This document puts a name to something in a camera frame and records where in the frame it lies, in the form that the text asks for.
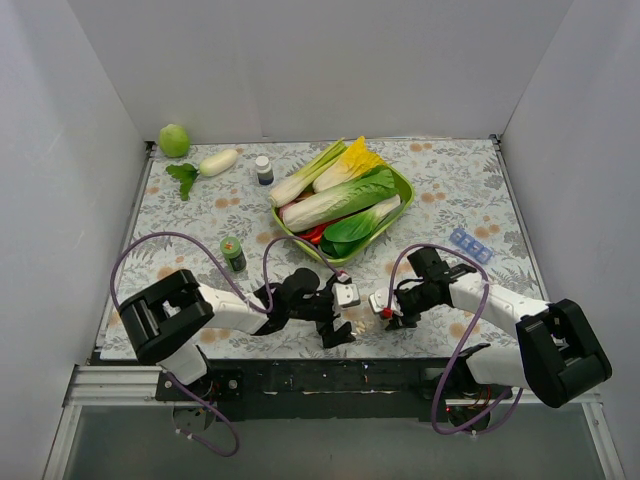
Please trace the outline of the clear weekly pill organizer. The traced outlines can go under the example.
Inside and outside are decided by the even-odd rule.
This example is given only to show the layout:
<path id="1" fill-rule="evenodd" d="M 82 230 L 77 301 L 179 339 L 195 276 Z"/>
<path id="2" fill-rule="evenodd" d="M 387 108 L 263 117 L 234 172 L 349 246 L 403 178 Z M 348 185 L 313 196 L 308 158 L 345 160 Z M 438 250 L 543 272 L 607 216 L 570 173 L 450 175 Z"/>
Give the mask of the clear weekly pill organizer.
<path id="1" fill-rule="evenodd" d="M 368 306 L 358 306 L 344 311 L 343 318 L 349 321 L 356 336 L 373 335 L 384 331 L 386 322 L 374 314 Z"/>

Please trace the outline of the green pill bottle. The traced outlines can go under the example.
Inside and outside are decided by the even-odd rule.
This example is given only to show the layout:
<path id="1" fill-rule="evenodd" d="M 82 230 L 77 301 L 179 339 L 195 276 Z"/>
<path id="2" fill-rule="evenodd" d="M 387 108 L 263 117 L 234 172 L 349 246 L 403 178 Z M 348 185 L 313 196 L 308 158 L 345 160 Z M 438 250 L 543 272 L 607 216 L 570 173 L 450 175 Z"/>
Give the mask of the green pill bottle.
<path id="1" fill-rule="evenodd" d="M 242 272 L 246 269 L 246 258 L 238 238 L 233 236 L 223 238 L 220 241 L 220 252 L 232 272 Z"/>

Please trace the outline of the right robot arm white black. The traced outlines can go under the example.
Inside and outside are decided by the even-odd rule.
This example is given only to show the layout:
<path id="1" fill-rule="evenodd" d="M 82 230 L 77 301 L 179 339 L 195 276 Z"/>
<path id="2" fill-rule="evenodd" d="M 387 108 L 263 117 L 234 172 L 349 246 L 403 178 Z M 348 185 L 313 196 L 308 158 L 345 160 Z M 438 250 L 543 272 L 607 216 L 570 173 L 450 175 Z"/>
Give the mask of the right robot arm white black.
<path id="1" fill-rule="evenodd" d="M 611 377 L 611 363 L 576 302 L 549 303 L 492 285 L 479 266 L 451 266 L 433 247 L 423 246 L 408 259 L 414 278 L 369 297 L 388 329 L 414 328 L 422 314 L 448 306 L 478 315 L 517 342 L 461 350 L 444 378 L 446 387 L 469 398 L 488 385 L 528 389 L 559 408 Z"/>

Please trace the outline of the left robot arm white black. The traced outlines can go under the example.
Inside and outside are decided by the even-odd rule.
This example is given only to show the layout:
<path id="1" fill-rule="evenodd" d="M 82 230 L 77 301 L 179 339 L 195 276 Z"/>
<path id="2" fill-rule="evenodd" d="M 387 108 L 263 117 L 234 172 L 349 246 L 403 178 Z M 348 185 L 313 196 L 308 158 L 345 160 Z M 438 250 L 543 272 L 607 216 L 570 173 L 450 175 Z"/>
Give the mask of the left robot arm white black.
<path id="1" fill-rule="evenodd" d="M 290 320 L 311 321 L 322 347 L 329 349 L 355 340 L 350 323 L 335 327 L 334 322 L 343 310 L 360 303 L 357 286 L 343 272 L 321 286 L 315 272 L 299 268 L 243 300 L 234 292 L 199 283 L 189 270 L 178 270 L 117 310 L 138 362 L 171 373 L 188 398 L 200 400 L 213 386 L 210 364 L 193 341 L 200 330 L 264 336 L 282 330 Z"/>

